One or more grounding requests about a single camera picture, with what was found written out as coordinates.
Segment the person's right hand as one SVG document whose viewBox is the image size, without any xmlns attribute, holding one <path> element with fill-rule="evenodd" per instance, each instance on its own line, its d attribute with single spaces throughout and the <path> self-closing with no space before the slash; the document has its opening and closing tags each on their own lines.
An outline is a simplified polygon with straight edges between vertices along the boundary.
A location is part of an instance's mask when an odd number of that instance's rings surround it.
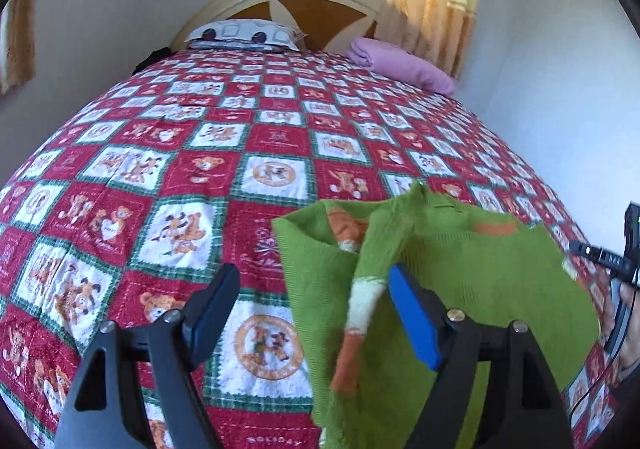
<svg viewBox="0 0 640 449">
<path fill-rule="evenodd" d="M 613 366 L 612 384 L 620 385 L 639 367 L 639 287 L 611 279 L 606 295 L 602 334 Z"/>
</svg>

